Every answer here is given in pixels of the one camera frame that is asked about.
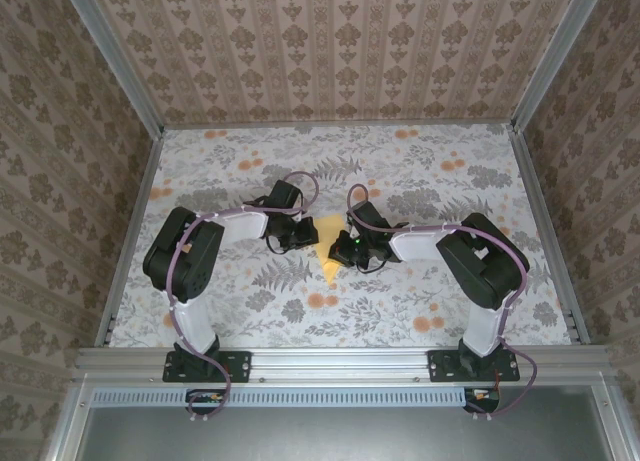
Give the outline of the aluminium table side rail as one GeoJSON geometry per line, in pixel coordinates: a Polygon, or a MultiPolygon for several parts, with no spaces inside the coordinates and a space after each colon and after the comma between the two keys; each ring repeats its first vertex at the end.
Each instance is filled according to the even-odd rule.
{"type": "Polygon", "coordinates": [[[110,344],[113,324],[117,318],[119,306],[126,287],[128,273],[135,253],[136,243],[141,230],[146,205],[148,203],[155,173],[159,165],[164,141],[163,136],[164,132],[161,131],[160,136],[153,140],[151,146],[149,158],[139,186],[136,202],[131,214],[126,236],[124,238],[123,246],[114,271],[111,287],[93,344],[96,348],[102,348],[109,346],[110,344]]]}
{"type": "Polygon", "coordinates": [[[510,127],[509,138],[536,222],[542,248],[553,279],[563,316],[574,344],[589,345],[590,335],[571,282],[544,195],[522,133],[510,127]]]}

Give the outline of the grey metal sheet panel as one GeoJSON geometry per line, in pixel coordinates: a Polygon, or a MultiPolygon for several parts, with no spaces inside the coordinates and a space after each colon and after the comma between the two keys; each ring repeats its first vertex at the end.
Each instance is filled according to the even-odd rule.
{"type": "Polygon", "coordinates": [[[99,408],[78,461],[613,461],[587,414],[475,420],[447,408],[99,408]]]}

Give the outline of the wide aluminium frame rail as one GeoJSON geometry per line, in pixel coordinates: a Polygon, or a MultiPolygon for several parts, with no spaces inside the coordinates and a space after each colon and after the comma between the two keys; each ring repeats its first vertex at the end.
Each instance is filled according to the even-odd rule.
{"type": "MultiPolygon", "coordinates": [[[[537,365],[536,383],[591,385],[615,377],[606,350],[597,345],[518,346],[520,385],[537,365]]],[[[383,386],[426,385],[435,364],[429,347],[414,348],[251,348],[250,385],[383,386]]],[[[144,386],[161,381],[166,348],[85,348],[75,376],[84,381],[144,386]]]]}

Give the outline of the aluminium corner post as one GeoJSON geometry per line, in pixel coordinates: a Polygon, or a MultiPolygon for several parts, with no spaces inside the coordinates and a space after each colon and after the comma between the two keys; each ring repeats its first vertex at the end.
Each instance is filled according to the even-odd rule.
{"type": "Polygon", "coordinates": [[[100,50],[118,83],[153,140],[161,138],[164,122],[149,95],[143,78],[136,73],[116,31],[97,0],[70,0],[100,50]]]}
{"type": "Polygon", "coordinates": [[[599,0],[571,0],[512,116],[516,133],[531,121],[599,0]]]}

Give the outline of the aluminium lower frame rail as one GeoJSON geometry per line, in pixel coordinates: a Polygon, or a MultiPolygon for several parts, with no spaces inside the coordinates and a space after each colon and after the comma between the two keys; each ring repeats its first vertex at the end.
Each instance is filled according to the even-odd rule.
{"type": "Polygon", "coordinates": [[[640,438],[619,386],[602,381],[592,387],[606,442],[614,461],[640,461],[640,438]]]}
{"type": "Polygon", "coordinates": [[[93,388],[86,383],[69,388],[44,452],[44,461],[76,461],[91,410],[92,393],[93,388]]]}

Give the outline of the small black electronics board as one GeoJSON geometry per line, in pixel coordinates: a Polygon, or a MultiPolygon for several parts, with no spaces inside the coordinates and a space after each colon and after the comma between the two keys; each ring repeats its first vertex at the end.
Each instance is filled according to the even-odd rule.
{"type": "Polygon", "coordinates": [[[185,394],[186,410],[191,416],[211,416],[226,399],[225,389],[193,389],[185,394]]]}
{"type": "Polygon", "coordinates": [[[464,410],[468,413],[493,413],[500,404],[500,390],[491,388],[466,388],[464,390],[466,404],[464,410]]]}

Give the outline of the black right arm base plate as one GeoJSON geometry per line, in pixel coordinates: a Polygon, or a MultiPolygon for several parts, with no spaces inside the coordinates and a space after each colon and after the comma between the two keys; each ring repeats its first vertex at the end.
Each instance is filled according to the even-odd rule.
{"type": "Polygon", "coordinates": [[[515,354],[496,350],[486,357],[473,352],[442,349],[427,352],[430,380],[433,382],[506,382],[520,380],[515,354]]]}

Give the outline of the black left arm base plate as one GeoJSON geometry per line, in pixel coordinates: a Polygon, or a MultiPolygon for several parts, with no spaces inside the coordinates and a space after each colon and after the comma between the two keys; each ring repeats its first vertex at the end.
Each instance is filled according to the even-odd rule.
{"type": "MultiPolygon", "coordinates": [[[[249,380],[251,352],[217,351],[212,358],[227,372],[232,382],[246,383],[249,380]]],[[[225,383],[225,377],[218,368],[180,347],[166,355],[162,380],[166,383],[225,383]]]]}

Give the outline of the floral print tablecloth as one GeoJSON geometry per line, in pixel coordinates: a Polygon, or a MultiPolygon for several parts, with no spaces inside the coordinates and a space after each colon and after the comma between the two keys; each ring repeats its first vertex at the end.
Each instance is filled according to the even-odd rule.
{"type": "MultiPolygon", "coordinates": [[[[286,178],[319,195],[314,218],[369,199],[391,223],[487,216],[528,258],[508,317],[512,345],[566,345],[568,332],[509,138],[498,124],[175,130],[165,134],[111,343],[172,345],[166,296],[143,259],[169,212],[226,209],[286,178]]],[[[259,240],[223,249],[199,298],[227,347],[414,347],[456,344],[469,300],[441,260],[340,268],[328,285],[315,248],[273,254],[259,240]]]]}

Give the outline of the thin aluminium table rail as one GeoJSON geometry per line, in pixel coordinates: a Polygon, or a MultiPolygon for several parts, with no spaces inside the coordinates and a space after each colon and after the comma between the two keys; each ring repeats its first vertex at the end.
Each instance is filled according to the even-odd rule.
{"type": "Polygon", "coordinates": [[[164,131],[204,130],[204,129],[259,129],[259,128],[316,128],[351,126],[431,126],[498,124],[511,126],[511,120],[504,119],[395,119],[395,120],[340,120],[340,121],[275,121],[254,123],[209,123],[209,124],[166,124],[164,131]]]}

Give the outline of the yellow cloth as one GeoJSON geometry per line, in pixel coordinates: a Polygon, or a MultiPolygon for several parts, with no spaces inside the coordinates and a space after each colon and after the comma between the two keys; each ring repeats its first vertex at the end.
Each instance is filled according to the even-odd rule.
{"type": "Polygon", "coordinates": [[[338,239],[340,232],[345,228],[344,218],[340,214],[315,218],[314,227],[318,232],[318,243],[315,245],[315,251],[324,278],[327,284],[331,285],[342,265],[329,258],[329,250],[338,239]]]}

